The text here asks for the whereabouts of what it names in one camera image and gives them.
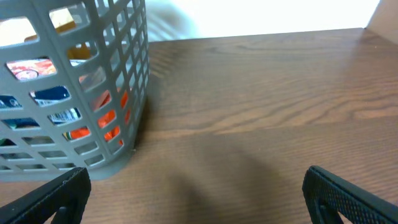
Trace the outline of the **orange pasta package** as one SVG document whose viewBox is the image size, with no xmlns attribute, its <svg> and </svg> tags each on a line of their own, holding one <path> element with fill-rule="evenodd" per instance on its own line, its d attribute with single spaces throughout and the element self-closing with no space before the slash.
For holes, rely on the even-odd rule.
<svg viewBox="0 0 398 224">
<path fill-rule="evenodd" d="M 128 99 L 129 99 L 128 93 L 127 93 L 127 91 L 125 91 L 120 100 L 120 106 L 122 109 L 125 108 Z M 110 92 L 108 90 L 106 90 L 94 101 L 93 109 L 94 110 L 100 109 L 100 108 L 104 107 L 105 105 L 107 105 L 110 101 L 111 101 Z M 115 110 L 110 110 L 109 112 L 107 112 L 105 115 L 103 115 L 102 117 L 100 117 L 97 120 L 98 127 L 104 128 L 115 119 L 116 119 Z M 112 140 L 113 138 L 115 138 L 119 133 L 120 133 L 120 127 L 116 126 L 112 130 L 110 130 L 109 132 L 104 134 L 104 139 L 106 142 L 108 142 L 108 141 Z M 91 134 L 91 132 L 87 127 L 81 127 L 81 128 L 63 133 L 63 137 L 66 140 L 70 141 L 70 140 L 76 140 L 76 139 L 83 138 L 90 134 Z"/>
</svg>

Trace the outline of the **brown labelled snack pouch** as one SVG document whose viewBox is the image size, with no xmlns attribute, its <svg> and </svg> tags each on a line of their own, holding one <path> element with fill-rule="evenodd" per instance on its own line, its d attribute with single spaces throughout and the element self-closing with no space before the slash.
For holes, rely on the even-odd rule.
<svg viewBox="0 0 398 224">
<path fill-rule="evenodd" d="M 49 16 L 56 32 L 59 34 L 75 29 L 78 26 L 77 20 L 73 18 L 66 7 L 51 11 Z M 1 19 L 1 47 L 22 44 L 37 40 L 37 38 L 37 32 L 27 17 Z M 88 59 L 90 48 L 87 44 L 71 47 L 67 50 L 67 55 L 69 59 Z"/>
</svg>

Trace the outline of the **colourful tissue multipack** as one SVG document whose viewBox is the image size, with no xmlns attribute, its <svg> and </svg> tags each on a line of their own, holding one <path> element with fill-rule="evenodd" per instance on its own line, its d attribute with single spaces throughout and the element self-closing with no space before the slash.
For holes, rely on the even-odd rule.
<svg viewBox="0 0 398 224">
<path fill-rule="evenodd" d="M 54 76 L 58 73 L 55 64 L 48 57 L 6 62 L 6 68 L 17 81 L 20 81 L 18 84 L 23 83 L 22 87 L 27 86 L 28 83 L 35 84 L 33 87 L 29 86 L 28 96 L 36 106 L 53 106 L 71 97 L 68 88 L 59 84 L 60 82 L 53 82 L 51 85 L 44 82 L 48 81 L 45 80 L 48 77 L 52 78 L 50 81 L 54 81 Z M 14 93 L 1 93 L 1 110 L 22 108 L 21 101 Z M 77 121 L 81 114 L 77 108 L 72 107 L 52 113 L 47 117 L 54 125 L 58 125 Z"/>
</svg>

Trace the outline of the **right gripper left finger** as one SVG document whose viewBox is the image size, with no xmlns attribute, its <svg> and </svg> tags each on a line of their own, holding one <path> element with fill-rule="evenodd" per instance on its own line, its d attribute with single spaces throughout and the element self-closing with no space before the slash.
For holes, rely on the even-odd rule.
<svg viewBox="0 0 398 224">
<path fill-rule="evenodd" d="M 80 223 L 91 192 L 85 167 L 75 167 L 1 207 L 1 223 Z"/>
</svg>

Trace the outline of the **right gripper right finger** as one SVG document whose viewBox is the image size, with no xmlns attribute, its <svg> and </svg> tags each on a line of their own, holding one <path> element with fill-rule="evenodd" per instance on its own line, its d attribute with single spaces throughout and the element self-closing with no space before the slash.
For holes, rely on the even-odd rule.
<svg viewBox="0 0 398 224">
<path fill-rule="evenodd" d="M 312 223 L 397 223 L 397 206 L 320 166 L 310 166 L 302 185 Z"/>
</svg>

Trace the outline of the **mint green wipes packet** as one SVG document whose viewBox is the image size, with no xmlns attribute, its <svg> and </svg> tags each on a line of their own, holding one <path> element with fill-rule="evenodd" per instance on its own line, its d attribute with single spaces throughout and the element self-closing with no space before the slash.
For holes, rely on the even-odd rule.
<svg viewBox="0 0 398 224">
<path fill-rule="evenodd" d="M 38 123 L 32 118 L 4 119 L 3 123 L 11 129 L 35 128 Z M 1 146 L 14 146 L 15 143 L 10 139 L 1 139 Z"/>
</svg>

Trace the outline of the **grey plastic basket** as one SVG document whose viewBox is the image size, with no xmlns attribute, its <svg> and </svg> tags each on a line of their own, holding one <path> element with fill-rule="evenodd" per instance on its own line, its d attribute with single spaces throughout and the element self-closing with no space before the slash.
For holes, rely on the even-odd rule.
<svg viewBox="0 0 398 224">
<path fill-rule="evenodd" d="M 50 12 L 66 7 L 77 20 L 77 28 L 57 33 Z M 14 146 L 1 146 L 3 182 L 44 181 L 75 167 L 85 167 L 93 180 L 107 179 L 119 172 L 134 153 L 134 142 L 146 102 L 149 81 L 149 42 L 146 4 L 143 0 L 122 1 L 2 1 L 1 19 L 27 17 L 37 40 L 1 47 L 1 93 L 14 93 L 22 109 L 1 110 L 1 139 Z M 88 59 L 69 59 L 67 50 L 87 44 Z M 39 107 L 25 87 L 7 70 L 6 62 L 48 57 L 58 73 L 45 83 L 60 82 L 71 97 L 53 106 Z M 94 101 L 106 90 L 111 101 L 94 110 Z M 128 101 L 120 106 L 123 93 Z M 54 125 L 48 115 L 75 107 L 79 120 Z M 110 110 L 116 119 L 99 128 L 97 120 Z M 39 127 L 11 129 L 2 120 L 34 118 Z M 120 127 L 106 142 L 104 134 Z M 63 133 L 87 127 L 91 134 L 66 140 Z"/>
</svg>

